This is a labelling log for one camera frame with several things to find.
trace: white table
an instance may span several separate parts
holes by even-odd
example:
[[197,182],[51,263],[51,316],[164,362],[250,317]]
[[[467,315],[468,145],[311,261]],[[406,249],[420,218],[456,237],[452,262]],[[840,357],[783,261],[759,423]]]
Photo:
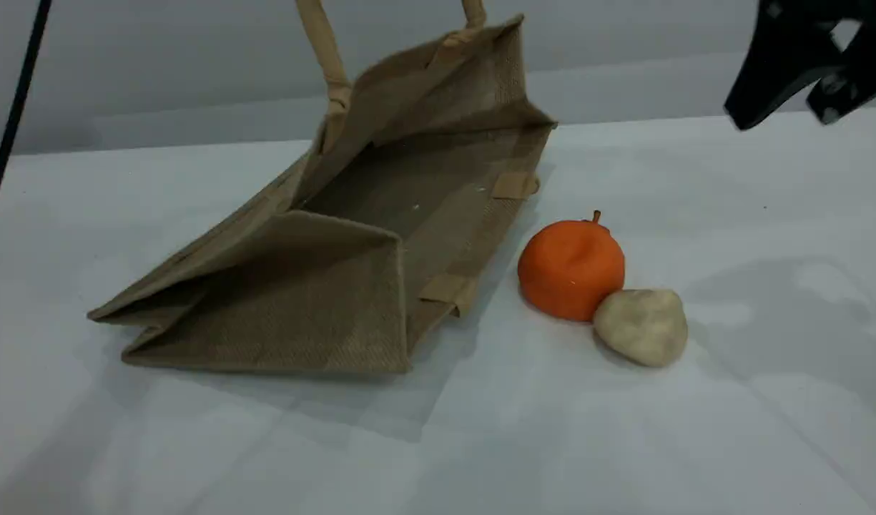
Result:
[[[876,110],[559,127],[543,189],[404,377],[130,368],[86,310],[307,142],[16,157],[0,198],[0,513],[876,514]],[[543,225],[604,212],[676,289],[664,371],[517,295]]]

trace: orange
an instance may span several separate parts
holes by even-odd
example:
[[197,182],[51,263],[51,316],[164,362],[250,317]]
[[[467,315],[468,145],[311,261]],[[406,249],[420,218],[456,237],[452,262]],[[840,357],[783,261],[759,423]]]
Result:
[[517,263],[520,290],[541,312],[589,322],[601,301],[625,283],[625,255],[593,220],[566,220],[534,235]]

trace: bag handle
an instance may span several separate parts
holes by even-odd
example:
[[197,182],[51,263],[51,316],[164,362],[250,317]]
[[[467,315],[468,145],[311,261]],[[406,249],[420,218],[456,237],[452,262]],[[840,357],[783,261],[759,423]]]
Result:
[[[458,46],[468,41],[474,33],[486,25],[486,8],[483,0],[461,0],[463,12],[466,14],[465,29],[448,36],[442,46]],[[343,59],[339,56],[336,46],[336,36],[333,27],[327,19],[326,11],[320,0],[295,0],[297,12],[301,16],[304,32],[314,49],[317,63],[323,70],[326,81],[329,104],[326,114],[326,130],[323,135],[323,152],[326,153],[342,133],[345,118],[349,112],[349,102],[352,97],[352,82],[345,75]]]

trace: white backdrop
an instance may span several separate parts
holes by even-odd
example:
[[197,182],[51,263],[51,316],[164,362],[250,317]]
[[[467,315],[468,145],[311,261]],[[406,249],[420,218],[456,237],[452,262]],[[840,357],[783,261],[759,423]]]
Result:
[[[526,13],[564,123],[720,115],[756,0],[486,0]],[[350,74],[461,26],[458,0],[326,0]],[[0,136],[36,0],[0,0]],[[59,0],[17,151],[311,137],[323,81],[291,0]],[[802,98],[788,109],[803,108]]]

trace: jute bag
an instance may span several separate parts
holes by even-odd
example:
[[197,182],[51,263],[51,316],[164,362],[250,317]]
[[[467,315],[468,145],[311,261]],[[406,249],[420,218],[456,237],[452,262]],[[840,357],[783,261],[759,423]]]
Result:
[[298,11],[330,99],[307,153],[89,313],[146,327],[124,361],[206,371],[402,372],[464,315],[555,123],[526,98],[517,16],[345,77],[320,0]]

